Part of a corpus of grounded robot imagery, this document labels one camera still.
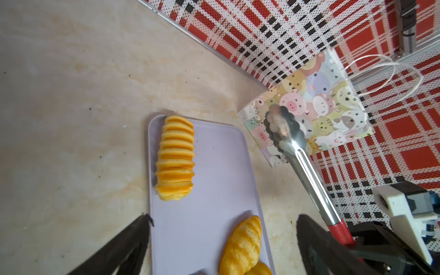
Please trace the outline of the grey lilac tray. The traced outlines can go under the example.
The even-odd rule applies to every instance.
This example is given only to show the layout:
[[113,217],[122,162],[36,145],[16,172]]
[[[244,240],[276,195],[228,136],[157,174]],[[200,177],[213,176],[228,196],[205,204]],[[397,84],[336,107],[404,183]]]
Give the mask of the grey lilac tray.
[[193,119],[194,188],[178,201],[163,201],[154,187],[165,115],[148,125],[152,273],[216,275],[224,246],[243,220],[262,217],[244,133],[237,127]]

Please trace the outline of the black hook rail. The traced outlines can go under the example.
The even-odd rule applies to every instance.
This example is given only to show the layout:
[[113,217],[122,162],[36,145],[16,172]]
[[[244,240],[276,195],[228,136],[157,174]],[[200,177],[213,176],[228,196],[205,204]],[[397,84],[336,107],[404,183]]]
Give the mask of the black hook rail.
[[407,56],[416,51],[417,47],[417,9],[420,5],[416,0],[395,0],[396,21],[400,52]]

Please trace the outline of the striped long bread top left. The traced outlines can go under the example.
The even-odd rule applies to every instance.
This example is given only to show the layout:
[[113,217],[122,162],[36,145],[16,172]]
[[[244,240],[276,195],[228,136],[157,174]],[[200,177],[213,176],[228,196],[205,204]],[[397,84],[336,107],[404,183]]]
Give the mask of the striped long bread top left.
[[165,118],[156,161],[155,190],[163,201],[188,196],[194,184],[195,132],[192,122],[173,115]]

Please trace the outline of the round striped bun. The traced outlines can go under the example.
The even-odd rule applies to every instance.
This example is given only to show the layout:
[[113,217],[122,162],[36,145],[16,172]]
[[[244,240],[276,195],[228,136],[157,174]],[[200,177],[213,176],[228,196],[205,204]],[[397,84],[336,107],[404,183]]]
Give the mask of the round striped bun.
[[270,267],[265,263],[259,261],[250,271],[246,272],[244,275],[272,275]]

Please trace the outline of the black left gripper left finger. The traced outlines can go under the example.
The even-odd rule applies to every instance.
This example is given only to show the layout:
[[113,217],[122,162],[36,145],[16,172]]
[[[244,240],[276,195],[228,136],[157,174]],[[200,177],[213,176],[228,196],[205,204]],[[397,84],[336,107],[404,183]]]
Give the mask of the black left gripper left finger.
[[144,214],[129,224],[71,275],[138,275],[149,245],[153,219]]

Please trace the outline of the red handled metal tongs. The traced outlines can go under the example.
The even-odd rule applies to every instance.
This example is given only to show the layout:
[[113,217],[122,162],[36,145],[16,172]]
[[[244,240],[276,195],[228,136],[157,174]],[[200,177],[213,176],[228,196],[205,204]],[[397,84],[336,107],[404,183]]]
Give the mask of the red handled metal tongs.
[[355,243],[341,215],[324,188],[307,153],[307,140],[299,122],[287,107],[271,105],[265,114],[264,125],[279,152],[283,153],[299,177],[332,236],[342,245]]

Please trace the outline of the cartoon animal paper bag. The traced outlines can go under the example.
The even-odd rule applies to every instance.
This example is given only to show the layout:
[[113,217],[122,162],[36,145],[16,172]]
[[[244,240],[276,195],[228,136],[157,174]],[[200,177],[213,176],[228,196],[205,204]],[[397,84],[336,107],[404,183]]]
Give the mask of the cartoon animal paper bag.
[[375,133],[335,49],[327,49],[247,103],[238,113],[272,167],[287,163],[264,126],[273,105],[285,107],[305,137],[310,155]]

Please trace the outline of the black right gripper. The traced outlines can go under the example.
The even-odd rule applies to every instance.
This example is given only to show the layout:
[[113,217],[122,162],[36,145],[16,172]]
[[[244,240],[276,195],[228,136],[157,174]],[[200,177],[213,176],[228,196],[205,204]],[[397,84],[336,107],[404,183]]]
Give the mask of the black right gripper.
[[438,275],[440,254],[428,264],[383,222],[364,222],[348,228],[355,244],[350,251],[382,275]]

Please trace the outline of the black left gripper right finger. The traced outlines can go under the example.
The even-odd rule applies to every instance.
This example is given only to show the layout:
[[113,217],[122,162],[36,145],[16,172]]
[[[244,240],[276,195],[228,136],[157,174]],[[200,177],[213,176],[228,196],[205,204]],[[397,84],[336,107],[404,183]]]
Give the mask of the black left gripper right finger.
[[308,215],[296,222],[298,246],[308,275],[376,275]]

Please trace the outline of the croissant shaped bread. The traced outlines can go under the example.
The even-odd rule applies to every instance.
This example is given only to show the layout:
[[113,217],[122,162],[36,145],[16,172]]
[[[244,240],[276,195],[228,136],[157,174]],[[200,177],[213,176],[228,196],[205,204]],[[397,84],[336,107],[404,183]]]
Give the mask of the croissant shaped bread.
[[232,232],[222,253],[220,275],[244,275],[259,261],[262,245],[259,216],[252,215]]

